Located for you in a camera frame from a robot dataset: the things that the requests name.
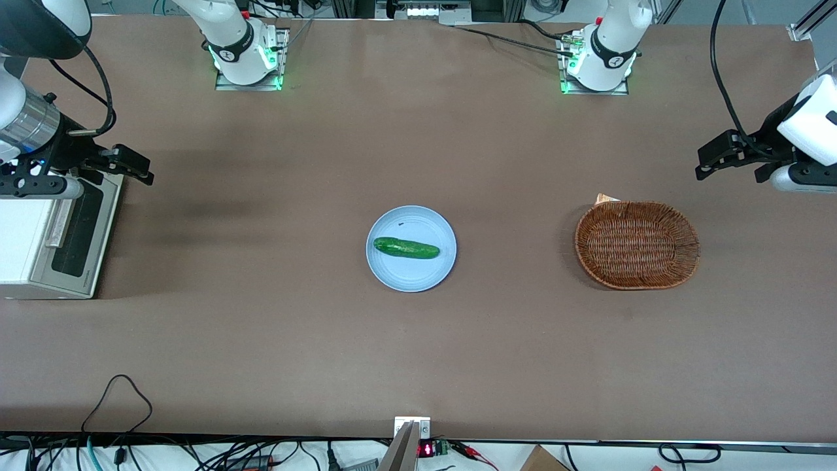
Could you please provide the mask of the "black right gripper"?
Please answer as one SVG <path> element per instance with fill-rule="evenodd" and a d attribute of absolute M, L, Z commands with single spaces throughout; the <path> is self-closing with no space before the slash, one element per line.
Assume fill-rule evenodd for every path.
<path fill-rule="evenodd" d="M 104 173 L 128 176 L 141 184 L 152 186 L 154 173 L 150 172 L 150 159 L 125 145 L 110 149 L 99 146 L 90 136 L 71 136 L 70 131 L 81 130 L 75 120 L 62 117 L 56 134 L 44 146 L 29 153 L 33 161 L 45 169 L 69 172 L 80 169 L 80 178 L 101 186 Z"/>

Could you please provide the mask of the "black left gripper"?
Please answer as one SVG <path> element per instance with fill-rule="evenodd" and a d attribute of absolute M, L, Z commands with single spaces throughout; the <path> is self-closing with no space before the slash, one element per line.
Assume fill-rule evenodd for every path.
<path fill-rule="evenodd" d="M 712 173 L 730 167 L 765 163 L 755 170 L 757 184 L 782 184 L 783 165 L 797 161 L 799 151 L 780 134 L 778 125 L 791 113 L 797 99 L 798 95 L 794 95 L 771 111 L 759 130 L 747 135 L 751 144 L 747 144 L 744 149 L 740 134 L 736 130 L 721 132 L 701 146 L 698 149 L 698 165 L 694 169 L 696 178 L 706 179 Z"/>

